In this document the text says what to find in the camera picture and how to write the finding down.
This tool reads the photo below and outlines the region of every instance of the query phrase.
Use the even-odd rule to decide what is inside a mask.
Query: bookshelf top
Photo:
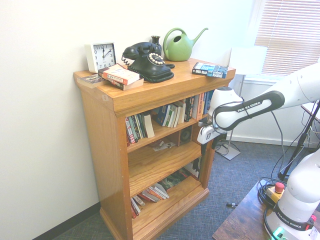
[[[112,84],[91,89],[77,83],[77,78],[92,75],[88,70],[75,72],[73,77],[81,91],[97,99],[113,111],[117,117],[128,117],[219,87],[228,86],[229,82],[235,77],[236,69],[231,67],[228,69],[226,78],[192,74],[192,68],[197,62],[210,64],[210,62],[194,58],[187,61],[166,61],[166,63],[175,64],[175,68],[171,70],[174,73],[172,79],[159,83],[147,83],[145,81],[143,86],[126,91],[117,89]]]

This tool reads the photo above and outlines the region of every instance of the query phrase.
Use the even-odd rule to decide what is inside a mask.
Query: white alarm clock
[[[94,42],[84,45],[89,71],[98,73],[99,69],[116,64],[114,42]]]

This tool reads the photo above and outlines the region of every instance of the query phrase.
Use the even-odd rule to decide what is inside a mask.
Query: black rotary telephone
[[[126,59],[134,60],[129,65]],[[150,42],[140,42],[127,47],[122,54],[122,61],[130,71],[140,74],[141,78],[150,83],[160,83],[174,77],[171,68],[174,64],[166,64],[161,57],[161,49]]]

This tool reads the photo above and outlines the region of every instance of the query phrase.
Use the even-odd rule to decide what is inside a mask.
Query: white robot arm
[[[220,87],[212,95],[207,121],[209,125],[201,129],[197,140],[205,144],[247,119],[318,99],[320,99],[320,63],[288,75],[267,91],[248,101],[243,101],[233,89]]]
[[[197,140],[206,144],[255,116],[320,99],[320,63],[296,71],[259,96],[243,101],[234,90],[213,92],[208,123]],[[281,199],[266,217],[268,233],[276,240],[320,240],[312,215],[320,203],[320,150],[306,156],[292,171]]]

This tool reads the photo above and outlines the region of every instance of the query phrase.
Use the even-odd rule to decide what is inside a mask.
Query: lampshade
[[[235,68],[235,74],[261,74],[265,62],[267,47],[233,47],[229,66]]]

